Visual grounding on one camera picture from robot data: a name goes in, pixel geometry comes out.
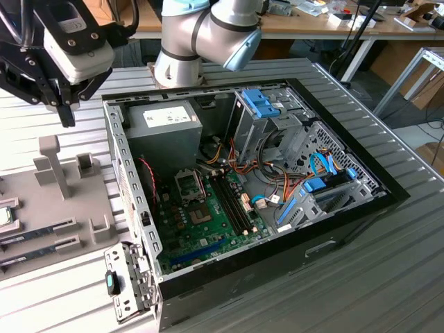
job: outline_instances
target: gray metal workbench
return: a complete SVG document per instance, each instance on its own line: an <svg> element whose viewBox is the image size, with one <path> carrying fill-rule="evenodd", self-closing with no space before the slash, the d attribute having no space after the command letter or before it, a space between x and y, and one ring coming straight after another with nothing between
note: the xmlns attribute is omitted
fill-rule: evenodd
<svg viewBox="0 0 444 333"><path fill-rule="evenodd" d="M362 104L308 60L252 62L230 73L206 65L211 83L295 76L404 186L411 198L349 246L297 272L184 322L174 332L442 332L444 180ZM154 89L142 68L119 69L98 94ZM100 159L121 239L128 239L98 94L77 126L0 92L0 170L32 169L35 138L58 134L60 159ZM104 284L102 251L0 282L4 332L152 332L149 315L118 326Z"/></svg>

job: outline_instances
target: red cable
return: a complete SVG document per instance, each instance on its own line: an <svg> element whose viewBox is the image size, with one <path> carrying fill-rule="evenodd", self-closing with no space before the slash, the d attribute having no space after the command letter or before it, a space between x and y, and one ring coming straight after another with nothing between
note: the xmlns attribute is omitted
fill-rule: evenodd
<svg viewBox="0 0 444 333"><path fill-rule="evenodd" d="M141 161L143 164L145 164L145 166L148 168L148 170L150 171L151 174L151 180L153 181L153 204L155 205L155 180L154 180L154 173L153 170L151 169L150 165L148 164L148 162L146 160L144 160L143 158L139 157L139 161Z"/></svg>

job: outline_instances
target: wooden table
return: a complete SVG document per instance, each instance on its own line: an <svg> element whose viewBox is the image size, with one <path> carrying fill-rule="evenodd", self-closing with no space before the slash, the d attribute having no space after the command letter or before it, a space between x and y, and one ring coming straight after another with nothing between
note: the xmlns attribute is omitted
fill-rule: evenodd
<svg viewBox="0 0 444 333"><path fill-rule="evenodd" d="M147 0L138 0L140 10L140 24L135 34L139 39L161 38L162 23L156 17L154 10ZM350 12L356 12L356 5L349 1L347 8ZM348 69L345 71L342 81L349 82L360 64L377 40L444 40L444 31L436 33L412 33L407 28L394 21L395 13L383 14L386 21L377 22L374 28L368 28L361 36L363 40ZM129 24L133 14L131 8L126 8L121 14L122 20ZM344 40L347 38L350 28L347 26L336 27L328 22L328 14L313 17L296 8L293 16L283 17L265 14L261 18L262 38L270 40Z"/></svg>

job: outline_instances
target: colored wires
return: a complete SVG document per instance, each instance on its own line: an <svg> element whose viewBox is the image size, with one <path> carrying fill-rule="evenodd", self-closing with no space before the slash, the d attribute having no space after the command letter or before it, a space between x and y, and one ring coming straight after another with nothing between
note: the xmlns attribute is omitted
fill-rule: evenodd
<svg viewBox="0 0 444 333"><path fill-rule="evenodd" d="M222 144L219 144L219 147L217 148L216 155L211 160L206 161L205 163L207 163L207 164L215 163L218 160L218 158L219 158L219 156L221 154L221 149L222 149Z"/></svg>
<svg viewBox="0 0 444 333"><path fill-rule="evenodd" d="M145 167L147 167L148 170L150 171L150 174L151 174L151 181L153 182L153 204L154 204L154 206L155 206L155 193L156 193L156 190L155 190L155 179L154 179L154 173L153 173L153 170L152 170L152 168L150 167L150 165L148 164L148 162L147 162L146 160L144 160L143 158L139 157L139 161L142 162L143 164L145 164Z"/></svg>
<svg viewBox="0 0 444 333"><path fill-rule="evenodd" d="M243 166L237 164L237 158L236 158L236 148L234 147L234 141L233 139L230 139L230 153L228 154L228 164L234 172L240 174L240 175L246 175L253 169L257 168L257 161L253 160L251 164L245 164Z"/></svg>

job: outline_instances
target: white desk leg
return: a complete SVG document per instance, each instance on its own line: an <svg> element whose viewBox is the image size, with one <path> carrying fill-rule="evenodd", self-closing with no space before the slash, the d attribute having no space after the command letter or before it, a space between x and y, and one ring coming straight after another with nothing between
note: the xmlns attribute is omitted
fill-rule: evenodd
<svg viewBox="0 0 444 333"><path fill-rule="evenodd" d="M430 64L428 68L422 73L421 77L415 82L414 85L411 86L410 90L404 95L404 99L409 101L413 95L416 95L416 92L425 84L425 81L429 78L429 76L432 74L433 70L435 69L435 65Z"/></svg>
<svg viewBox="0 0 444 333"><path fill-rule="evenodd" d="M358 52L356 52L355 57L345 71L341 82L350 82L352 80L354 74L358 70L367 53L370 51L374 42L375 40L373 38L370 38L369 40L364 40L362 42L361 47L359 47Z"/></svg>

